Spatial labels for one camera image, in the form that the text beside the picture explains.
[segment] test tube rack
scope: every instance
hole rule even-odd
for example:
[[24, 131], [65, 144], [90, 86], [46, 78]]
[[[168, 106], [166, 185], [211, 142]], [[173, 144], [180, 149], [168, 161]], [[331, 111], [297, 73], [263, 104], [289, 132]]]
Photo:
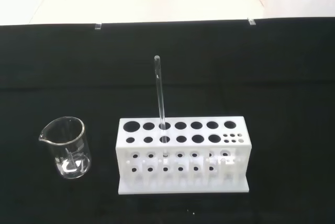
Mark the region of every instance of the test tube rack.
[[248, 192], [250, 151], [243, 117], [122, 118], [119, 194]]

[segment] beaker rim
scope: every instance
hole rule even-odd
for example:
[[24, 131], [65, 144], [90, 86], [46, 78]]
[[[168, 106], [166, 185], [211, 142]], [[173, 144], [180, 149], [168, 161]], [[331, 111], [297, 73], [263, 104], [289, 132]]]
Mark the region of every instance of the beaker rim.
[[[43, 136], [43, 132], [48, 128], [50, 127], [51, 124], [55, 123], [56, 121], [59, 121], [59, 120], [62, 120], [62, 119], [66, 119], [66, 118], [70, 118], [70, 119], [74, 119], [74, 120], [77, 120], [80, 122], [80, 124], [82, 125], [82, 131], [80, 132], [80, 134], [73, 140], [70, 140], [68, 142], [64, 142], [64, 143], [54, 143], [50, 140], [47, 140], [47, 139], [44, 139], [42, 138], [41, 136]], [[58, 145], [58, 146], [61, 146], [61, 145], [67, 145], [67, 144], [71, 144], [71, 143], [74, 143], [76, 142], [78, 139], [80, 139], [83, 134], [85, 132], [85, 125], [84, 125], [84, 122], [82, 122], [79, 118], [76, 118], [76, 117], [71, 117], [71, 116], [65, 116], [65, 117], [60, 117], [60, 118], [56, 118], [54, 119], [52, 122], [48, 123], [42, 130], [41, 134], [40, 134], [40, 137], [39, 137], [39, 140], [40, 141], [43, 141], [43, 142], [46, 142], [48, 144], [52, 144], [52, 145]]]

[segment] test tube rack top plate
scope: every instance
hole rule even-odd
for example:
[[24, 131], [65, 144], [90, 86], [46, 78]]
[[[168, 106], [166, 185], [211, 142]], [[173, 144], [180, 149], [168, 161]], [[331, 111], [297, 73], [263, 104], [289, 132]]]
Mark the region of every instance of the test tube rack top plate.
[[120, 119], [119, 194], [248, 192], [243, 117]]

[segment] table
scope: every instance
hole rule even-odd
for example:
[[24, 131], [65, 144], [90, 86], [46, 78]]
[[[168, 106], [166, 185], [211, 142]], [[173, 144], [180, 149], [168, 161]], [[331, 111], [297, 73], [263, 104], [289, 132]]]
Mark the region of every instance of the table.
[[[0, 27], [1, 223], [332, 223], [334, 18]], [[248, 194], [118, 195], [118, 121], [245, 117]], [[61, 178], [42, 128], [87, 127], [92, 167]]]

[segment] glass stirring rod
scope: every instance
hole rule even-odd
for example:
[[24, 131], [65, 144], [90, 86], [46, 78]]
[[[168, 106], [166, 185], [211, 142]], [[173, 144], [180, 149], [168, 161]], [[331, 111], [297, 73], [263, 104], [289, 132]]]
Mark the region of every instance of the glass stirring rod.
[[[164, 101], [163, 101], [163, 87], [162, 87], [162, 72], [161, 72], [161, 59], [159, 55], [154, 58], [155, 61], [155, 74], [156, 74], [156, 87], [159, 107], [159, 117], [161, 119], [161, 129], [166, 130], [165, 127], [165, 114], [164, 114]], [[162, 136], [162, 142], [166, 143], [166, 136]]]

